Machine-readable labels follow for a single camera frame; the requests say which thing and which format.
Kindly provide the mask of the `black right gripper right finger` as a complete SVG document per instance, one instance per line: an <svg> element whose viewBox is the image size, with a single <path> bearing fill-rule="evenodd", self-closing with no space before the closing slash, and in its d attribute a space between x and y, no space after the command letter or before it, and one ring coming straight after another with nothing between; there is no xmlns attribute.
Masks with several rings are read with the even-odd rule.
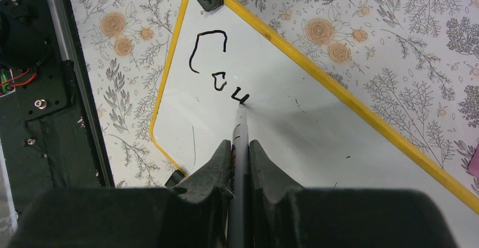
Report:
<svg viewBox="0 0 479 248"><path fill-rule="evenodd" d="M436 204L408 189L305 188L249 144L255 247L456 247Z"/></svg>

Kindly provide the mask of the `yellow framed whiteboard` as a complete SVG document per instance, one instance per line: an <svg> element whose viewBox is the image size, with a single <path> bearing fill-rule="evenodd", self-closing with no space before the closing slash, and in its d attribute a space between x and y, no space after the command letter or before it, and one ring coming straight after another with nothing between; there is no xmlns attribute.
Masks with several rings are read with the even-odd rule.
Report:
<svg viewBox="0 0 479 248"><path fill-rule="evenodd" d="M187 175L232 139L245 99L249 137L305 186L410 188L433 198L461 247L478 246L472 193L237 0L205 12L181 0L150 125Z"/></svg>

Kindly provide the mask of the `white marker pen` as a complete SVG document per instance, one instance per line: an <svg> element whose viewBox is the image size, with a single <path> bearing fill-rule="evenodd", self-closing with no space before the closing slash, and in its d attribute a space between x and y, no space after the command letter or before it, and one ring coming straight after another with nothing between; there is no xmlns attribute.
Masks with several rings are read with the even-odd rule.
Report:
<svg viewBox="0 0 479 248"><path fill-rule="evenodd" d="M235 118L232 138L232 161L234 161L233 198L228 212L228 247L249 247L247 225L247 169L248 169L248 128L244 105L239 105Z"/></svg>

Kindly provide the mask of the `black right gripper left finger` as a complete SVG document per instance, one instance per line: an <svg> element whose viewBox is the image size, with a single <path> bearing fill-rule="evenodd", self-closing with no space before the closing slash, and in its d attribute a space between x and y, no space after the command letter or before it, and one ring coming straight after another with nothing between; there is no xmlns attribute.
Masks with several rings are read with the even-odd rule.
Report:
<svg viewBox="0 0 479 248"><path fill-rule="evenodd" d="M172 188L63 188L41 194L9 247L215 247L225 238L232 144Z"/></svg>

